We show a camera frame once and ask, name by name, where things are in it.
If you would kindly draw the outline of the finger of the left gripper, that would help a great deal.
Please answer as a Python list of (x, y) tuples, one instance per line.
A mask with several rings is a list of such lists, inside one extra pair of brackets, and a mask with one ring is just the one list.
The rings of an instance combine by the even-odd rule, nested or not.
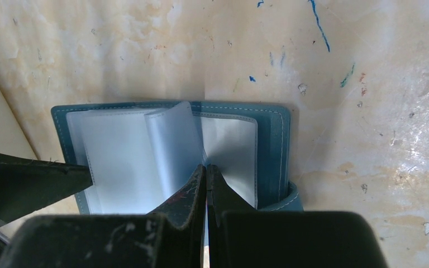
[(86, 166), (0, 154), (0, 227), (92, 185)]

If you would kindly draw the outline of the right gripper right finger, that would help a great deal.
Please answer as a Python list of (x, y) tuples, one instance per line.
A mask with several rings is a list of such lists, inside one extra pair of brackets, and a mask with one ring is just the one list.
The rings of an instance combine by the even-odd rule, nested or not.
[(386, 267), (372, 228), (339, 211), (261, 212), (209, 165), (207, 215), (211, 267)]

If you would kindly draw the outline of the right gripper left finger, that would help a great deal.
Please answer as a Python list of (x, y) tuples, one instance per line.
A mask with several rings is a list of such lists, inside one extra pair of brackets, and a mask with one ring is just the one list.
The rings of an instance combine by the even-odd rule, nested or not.
[(56, 215), (26, 221), (0, 267), (202, 267), (206, 168), (145, 215)]

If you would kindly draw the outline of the blue leather card holder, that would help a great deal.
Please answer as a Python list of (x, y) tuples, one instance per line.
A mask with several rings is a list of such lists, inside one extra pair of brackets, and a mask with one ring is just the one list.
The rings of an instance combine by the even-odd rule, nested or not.
[(301, 211), (288, 179), (290, 114), (282, 106), (129, 102), (51, 109), (66, 162), (87, 166), (81, 214), (145, 214), (177, 192), (198, 165), (214, 164), (251, 207)]

